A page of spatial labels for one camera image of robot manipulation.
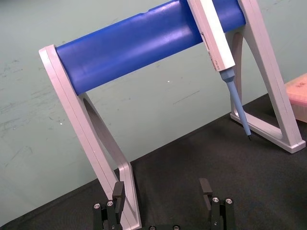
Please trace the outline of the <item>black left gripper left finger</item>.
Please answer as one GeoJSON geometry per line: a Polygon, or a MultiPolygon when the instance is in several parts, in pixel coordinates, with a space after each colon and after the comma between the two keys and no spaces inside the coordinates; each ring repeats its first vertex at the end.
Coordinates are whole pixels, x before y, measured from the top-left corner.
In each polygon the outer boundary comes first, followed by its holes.
{"type": "Polygon", "coordinates": [[[122,230],[121,215],[125,203],[124,182],[115,183],[112,199],[106,203],[93,205],[94,230],[122,230]]]}

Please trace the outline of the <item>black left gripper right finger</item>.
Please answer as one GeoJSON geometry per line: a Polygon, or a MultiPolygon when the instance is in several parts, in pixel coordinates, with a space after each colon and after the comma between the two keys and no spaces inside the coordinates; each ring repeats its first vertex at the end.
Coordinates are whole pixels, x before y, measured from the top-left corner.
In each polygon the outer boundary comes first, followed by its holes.
{"type": "Polygon", "coordinates": [[[230,197],[221,199],[213,194],[206,178],[200,178],[200,188],[206,208],[206,219],[210,230],[234,229],[234,200],[230,197]]]}

